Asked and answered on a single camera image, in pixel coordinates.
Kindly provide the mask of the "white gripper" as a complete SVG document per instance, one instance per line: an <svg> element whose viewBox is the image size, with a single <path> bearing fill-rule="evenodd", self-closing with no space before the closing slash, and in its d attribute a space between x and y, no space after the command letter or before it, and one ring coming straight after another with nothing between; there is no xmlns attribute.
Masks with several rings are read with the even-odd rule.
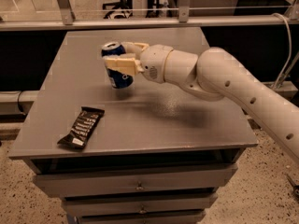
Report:
<svg viewBox="0 0 299 224"><path fill-rule="evenodd" d="M148 43L139 42L122 42L121 44L126 53L134 54L135 58L105 56L104 63L108 69L129 76L143 73L143 76L149 81L164 83L164 67L169 54L174 50L172 47L150 46Z"/></svg>

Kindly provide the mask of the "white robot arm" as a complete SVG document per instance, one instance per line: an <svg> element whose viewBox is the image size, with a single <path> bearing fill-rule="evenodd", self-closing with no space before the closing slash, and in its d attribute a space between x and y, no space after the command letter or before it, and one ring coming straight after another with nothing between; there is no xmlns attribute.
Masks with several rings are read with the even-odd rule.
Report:
<svg viewBox="0 0 299 224"><path fill-rule="evenodd" d="M131 77L141 74L206 101L229 98L299 162L299 108L266 87L224 49L208 48L197 55L166 45L109 42L101 55L109 71Z"/></svg>

